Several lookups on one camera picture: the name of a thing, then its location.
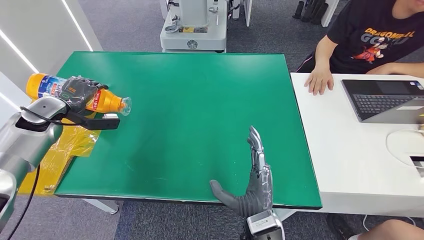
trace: white machine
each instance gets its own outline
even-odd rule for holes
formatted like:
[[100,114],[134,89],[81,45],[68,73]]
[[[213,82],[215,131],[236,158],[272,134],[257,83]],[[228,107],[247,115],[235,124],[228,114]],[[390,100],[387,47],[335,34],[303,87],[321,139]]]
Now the white machine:
[[170,2],[169,12],[160,33],[163,52],[225,52],[227,8],[225,0]]

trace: orange bottle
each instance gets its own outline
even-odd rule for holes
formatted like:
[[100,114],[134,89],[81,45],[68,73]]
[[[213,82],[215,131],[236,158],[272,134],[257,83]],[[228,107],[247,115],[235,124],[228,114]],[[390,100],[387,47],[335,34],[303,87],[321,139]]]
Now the orange bottle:
[[[44,95],[55,96],[55,91],[60,88],[66,79],[57,76],[47,75],[45,73],[34,73],[26,84],[26,94],[33,100],[39,99]],[[93,99],[88,101],[85,109],[97,113],[121,113],[124,116],[130,114],[131,98],[118,97],[111,91],[100,89],[96,92]]]

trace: light strip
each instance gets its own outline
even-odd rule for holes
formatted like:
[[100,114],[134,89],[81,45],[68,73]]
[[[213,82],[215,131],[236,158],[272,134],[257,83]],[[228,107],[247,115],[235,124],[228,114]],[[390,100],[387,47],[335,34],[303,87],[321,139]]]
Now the light strip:
[[79,33],[81,34],[82,38],[85,41],[85,44],[87,44],[88,49],[90,49],[91,52],[93,52],[93,48],[90,45],[89,41],[86,38],[86,35],[84,35],[83,30],[81,29],[80,25],[78,24],[77,20],[74,17],[74,14],[71,12],[71,9],[69,8],[68,4],[66,3],[65,0],[61,0],[63,5],[65,6],[67,12],[70,15],[70,18],[72,19],[73,23],[75,24],[76,28],[78,29]]
[[11,105],[13,108],[15,108],[18,112],[21,111],[21,109],[18,107],[18,105],[14,104],[9,98],[7,98],[3,93],[0,92],[0,98],[6,101],[9,105]]
[[26,58],[21,51],[13,44],[13,42],[6,36],[6,34],[0,29],[0,37],[6,41],[7,44],[14,50],[14,52],[28,65],[28,67],[36,74],[39,73],[37,68]]

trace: white wall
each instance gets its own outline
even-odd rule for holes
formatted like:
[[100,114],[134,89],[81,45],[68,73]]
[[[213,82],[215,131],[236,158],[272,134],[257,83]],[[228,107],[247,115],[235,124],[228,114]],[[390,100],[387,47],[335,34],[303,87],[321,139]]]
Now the white wall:
[[20,112],[20,106],[28,106],[31,99],[0,72],[0,128],[15,113]]
[[[78,0],[0,0],[0,30],[41,73],[55,75],[72,52],[90,50],[64,2],[91,48],[102,51]],[[23,91],[34,72],[2,38],[0,72]]]

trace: green mat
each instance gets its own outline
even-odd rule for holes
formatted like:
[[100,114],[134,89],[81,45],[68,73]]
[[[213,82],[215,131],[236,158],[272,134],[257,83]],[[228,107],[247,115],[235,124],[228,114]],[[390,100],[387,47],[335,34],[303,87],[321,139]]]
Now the green mat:
[[216,202],[216,179],[243,195],[254,125],[274,205],[321,207],[284,55],[74,52],[58,73],[72,75],[133,103],[90,157],[72,162],[55,194]]

